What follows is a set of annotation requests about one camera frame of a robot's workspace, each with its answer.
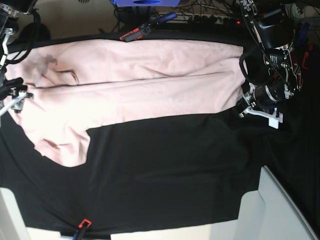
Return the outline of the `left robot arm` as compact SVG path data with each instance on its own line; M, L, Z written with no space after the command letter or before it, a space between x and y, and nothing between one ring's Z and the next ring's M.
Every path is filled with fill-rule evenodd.
M295 30L283 3L278 0L241 0L243 21L256 47L243 53L239 66L249 89L238 100L239 117L264 117L268 125L278 129L283 122L280 105L292 99L303 86L297 59ZM249 76L245 59L260 51L267 76Z

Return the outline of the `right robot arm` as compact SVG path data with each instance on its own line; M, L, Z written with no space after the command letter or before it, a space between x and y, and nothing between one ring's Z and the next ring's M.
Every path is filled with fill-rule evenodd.
M0 2L0 114L4 115L12 109L20 113L24 107L25 99L32 99L34 95L28 92L21 77L13 80L6 80L7 66L16 65L22 62L33 49L36 40L39 38L41 28L41 17L35 8L35 0L2 0ZM27 41L26 46L18 54L8 59L8 45L14 41L19 27L17 20L20 14L33 16L33 33Z

